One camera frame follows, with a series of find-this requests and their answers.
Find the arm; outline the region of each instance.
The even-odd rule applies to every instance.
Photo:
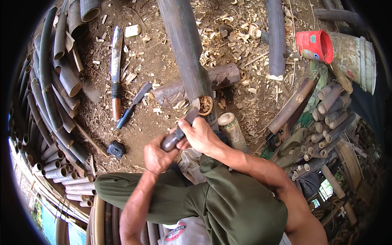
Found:
[[[178,154],[178,149],[169,153],[160,149],[160,143],[167,134],[153,139],[144,147],[146,171],[142,174],[138,185],[132,192],[120,217],[120,239],[124,245],[140,244],[140,233],[144,228],[150,207],[152,192],[158,176],[165,171]],[[180,149],[188,147],[186,139],[177,144]]]
[[[285,232],[293,245],[327,244],[323,226],[312,215],[303,195],[279,166],[225,145],[202,118],[196,118],[192,127],[186,121],[178,124],[197,151],[256,179],[284,201],[289,214]]]

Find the white bucket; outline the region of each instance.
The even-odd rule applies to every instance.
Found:
[[[343,73],[362,90],[372,95],[376,88],[376,55],[373,44],[361,36],[329,32],[334,47],[334,61]]]

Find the knife handle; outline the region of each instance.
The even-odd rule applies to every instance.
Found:
[[[185,137],[184,132],[182,132],[180,127],[166,136],[161,142],[161,149],[165,152],[170,152],[176,148],[178,142],[180,142]]]

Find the black tape wrap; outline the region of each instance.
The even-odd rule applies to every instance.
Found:
[[[120,83],[112,84],[112,99],[121,99],[122,87]]]

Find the red plastic container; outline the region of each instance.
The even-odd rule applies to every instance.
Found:
[[[334,49],[328,33],[323,30],[304,31],[296,34],[298,52],[307,59],[331,64]]]

